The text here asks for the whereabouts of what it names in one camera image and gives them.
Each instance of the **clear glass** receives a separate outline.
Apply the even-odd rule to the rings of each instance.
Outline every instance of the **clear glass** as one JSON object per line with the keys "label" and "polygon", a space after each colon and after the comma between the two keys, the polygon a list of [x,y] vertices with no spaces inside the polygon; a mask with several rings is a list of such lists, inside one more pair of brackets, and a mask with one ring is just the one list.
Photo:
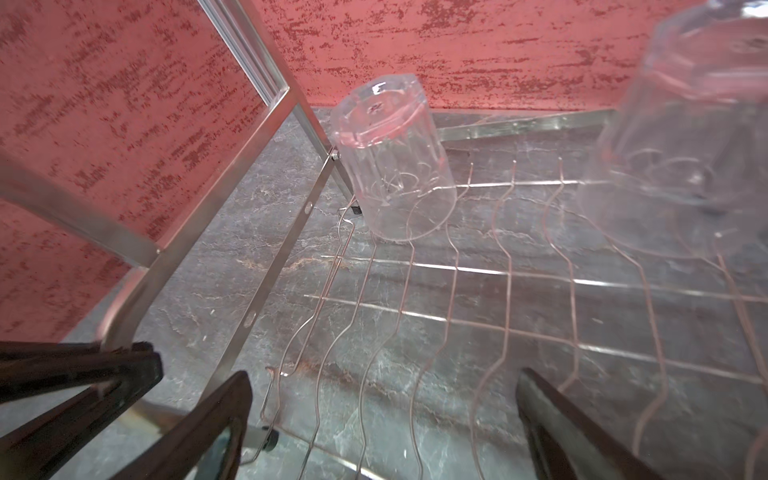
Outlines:
{"label": "clear glass", "polygon": [[767,17],[768,2],[710,2],[659,25],[578,191],[611,239],[711,257],[766,226]]}
{"label": "clear glass", "polygon": [[375,235],[414,240],[448,218],[456,186],[415,75],[386,75],[358,87],[333,109],[331,125]]}

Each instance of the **dish rack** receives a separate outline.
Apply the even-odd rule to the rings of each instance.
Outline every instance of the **dish rack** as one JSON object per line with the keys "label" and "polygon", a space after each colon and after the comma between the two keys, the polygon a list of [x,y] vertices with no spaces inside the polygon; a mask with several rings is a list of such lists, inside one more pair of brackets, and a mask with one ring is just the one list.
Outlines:
{"label": "dish rack", "polygon": [[[34,188],[0,187],[135,265],[97,334],[102,350],[124,348],[294,113],[323,168],[200,396],[248,370],[257,402],[241,475],[533,478],[514,401],[533,367],[668,480],[768,476],[768,249],[667,260],[595,230],[574,192],[610,111],[457,114],[439,129],[459,182],[452,215],[427,237],[386,243],[367,231],[253,5],[200,4],[268,108],[171,232],[139,237],[12,161],[3,178]],[[331,176],[345,200],[324,205]],[[338,217],[310,216],[321,207]],[[333,229],[336,244],[291,260],[305,227]],[[133,410],[161,432],[185,415],[144,401]],[[280,440],[264,452],[272,430]]]}

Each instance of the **red textured wall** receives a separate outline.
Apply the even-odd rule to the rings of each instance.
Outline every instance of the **red textured wall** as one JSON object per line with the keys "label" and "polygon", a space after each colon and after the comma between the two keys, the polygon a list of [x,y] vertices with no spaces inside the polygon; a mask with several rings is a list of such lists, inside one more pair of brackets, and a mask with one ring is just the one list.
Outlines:
{"label": "red textured wall", "polygon": [[654,24],[703,0],[251,0],[306,89],[337,104],[416,73],[437,108],[610,107]]}
{"label": "red textured wall", "polygon": [[[534,109],[613,105],[692,3],[252,1],[310,103],[415,72],[433,107]],[[158,238],[261,108],[195,0],[0,2],[0,146],[137,232]],[[126,271],[0,202],[0,339],[61,339]]]}
{"label": "red textured wall", "polygon": [[[0,145],[158,238],[262,104],[195,0],[0,2]],[[59,340],[127,271],[0,203],[0,339]]]}

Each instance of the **wire rack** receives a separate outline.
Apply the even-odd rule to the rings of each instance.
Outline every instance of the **wire rack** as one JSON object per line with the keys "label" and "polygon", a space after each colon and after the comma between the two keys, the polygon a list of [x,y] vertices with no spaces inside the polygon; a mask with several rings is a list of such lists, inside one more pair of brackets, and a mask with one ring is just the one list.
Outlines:
{"label": "wire rack", "polygon": [[290,441],[244,475],[534,478],[513,395],[531,366],[665,478],[768,478],[768,252],[613,244],[574,201],[597,133],[446,142],[456,207],[412,243],[349,205],[308,226],[333,249],[300,241],[240,361]]}

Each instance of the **upside-down glass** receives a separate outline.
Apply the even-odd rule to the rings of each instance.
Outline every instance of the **upside-down glass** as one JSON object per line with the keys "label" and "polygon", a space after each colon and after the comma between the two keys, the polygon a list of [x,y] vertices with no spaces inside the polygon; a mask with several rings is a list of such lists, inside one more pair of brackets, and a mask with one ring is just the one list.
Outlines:
{"label": "upside-down glass", "polygon": [[674,15],[605,129],[578,199],[618,243],[711,257],[768,220],[768,2]]}
{"label": "upside-down glass", "polygon": [[456,187],[415,75],[386,75],[358,87],[333,109],[331,125],[375,235],[414,240],[448,218]]}

